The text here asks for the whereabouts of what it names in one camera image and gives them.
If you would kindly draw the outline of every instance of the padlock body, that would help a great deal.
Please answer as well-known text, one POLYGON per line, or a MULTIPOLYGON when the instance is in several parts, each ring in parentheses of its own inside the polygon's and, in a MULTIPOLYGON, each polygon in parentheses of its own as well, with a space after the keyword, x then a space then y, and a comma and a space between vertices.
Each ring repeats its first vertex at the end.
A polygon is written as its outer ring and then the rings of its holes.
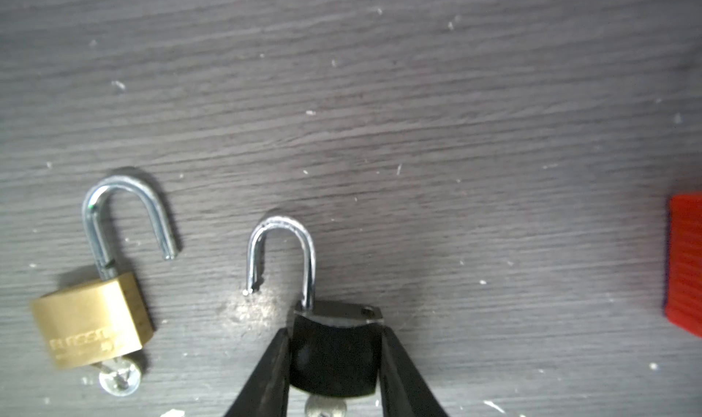
POLYGON ((372 395, 381 363, 382 315, 375 307, 316 301, 295 309, 290 384, 332 397, 372 395))
POLYGON ((31 311, 62 369, 134 352, 154 334, 132 272, 49 293, 31 311))

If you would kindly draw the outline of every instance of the padlock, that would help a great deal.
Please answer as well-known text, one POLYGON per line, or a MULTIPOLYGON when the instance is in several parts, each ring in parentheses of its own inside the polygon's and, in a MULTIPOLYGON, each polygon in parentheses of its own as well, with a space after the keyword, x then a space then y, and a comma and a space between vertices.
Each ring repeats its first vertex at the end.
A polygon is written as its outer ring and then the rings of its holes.
POLYGON ((314 242, 300 222, 275 215, 256 226, 249 240, 246 292, 256 290, 261 246, 271 229, 292 231, 304 255, 303 295, 294 309, 290 338, 290 384, 313 395, 372 395, 381 364, 381 311, 372 306, 315 300, 314 242))
POLYGON ((163 204, 148 184, 131 176, 110 176, 96 184, 83 201, 82 213, 101 279, 49 293, 31 304, 48 351, 62 369, 140 350, 154 334, 134 274, 118 274, 101 229, 102 206, 118 189, 144 202, 163 259, 172 260, 178 253, 163 204))

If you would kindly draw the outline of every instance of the padlock shackle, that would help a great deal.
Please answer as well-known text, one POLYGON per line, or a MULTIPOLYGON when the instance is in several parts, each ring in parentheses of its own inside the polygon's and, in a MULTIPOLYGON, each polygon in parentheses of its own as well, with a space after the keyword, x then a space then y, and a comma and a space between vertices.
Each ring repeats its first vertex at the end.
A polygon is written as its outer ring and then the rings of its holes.
POLYGON ((249 250, 246 253, 248 258, 246 264, 246 292, 254 293, 258 290, 258 276, 261 274, 259 266, 261 264, 261 246, 265 234, 272 229, 286 229, 293 232, 300 240, 303 249, 303 298, 301 300, 302 309, 312 311, 314 308, 314 279, 317 269, 317 255, 314 252, 314 242, 310 232, 299 221, 283 215, 267 217, 251 232, 249 238, 249 250))
POLYGON ((117 190, 125 190, 139 196, 144 202, 146 211, 151 219, 156 240, 163 251, 164 260, 172 260, 178 254, 176 240, 171 231, 166 210, 158 194, 142 180, 127 175, 109 176, 95 184, 83 200, 83 227, 86 230, 88 244, 95 256, 95 265, 98 267, 100 278, 103 281, 117 277, 117 270, 112 265, 114 257, 112 250, 105 240, 105 233, 101 226, 102 208, 107 198, 117 190))

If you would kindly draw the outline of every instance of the red object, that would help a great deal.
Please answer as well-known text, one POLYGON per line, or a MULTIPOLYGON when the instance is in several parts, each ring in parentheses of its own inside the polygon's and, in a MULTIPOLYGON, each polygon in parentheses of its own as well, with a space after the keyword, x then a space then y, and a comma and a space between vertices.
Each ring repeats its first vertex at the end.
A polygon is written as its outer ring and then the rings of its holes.
POLYGON ((665 316, 702 338, 702 193, 671 199, 671 252, 665 316))

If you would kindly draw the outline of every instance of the white debris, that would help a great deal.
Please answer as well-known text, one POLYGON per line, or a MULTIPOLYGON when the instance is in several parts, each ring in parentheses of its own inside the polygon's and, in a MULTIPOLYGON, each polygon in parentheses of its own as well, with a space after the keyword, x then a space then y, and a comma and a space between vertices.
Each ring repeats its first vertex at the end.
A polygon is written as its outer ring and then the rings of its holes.
POLYGON ((161 414, 161 417, 185 417, 185 411, 171 409, 171 411, 161 414))
POLYGON ((113 81, 112 81, 112 86, 114 86, 115 88, 119 88, 119 90, 122 91, 122 92, 124 92, 124 91, 127 90, 127 85, 125 85, 124 83, 122 83, 122 82, 119 81, 119 80, 113 80, 113 81))
POLYGON ((503 414, 505 413, 505 410, 504 410, 504 409, 502 409, 501 407, 497 406, 497 405, 496 405, 493 401, 491 401, 491 400, 483 400, 483 403, 486 404, 487 406, 490 406, 491 408, 495 408, 496 410, 498 410, 499 412, 501 412, 501 413, 503 413, 503 414))

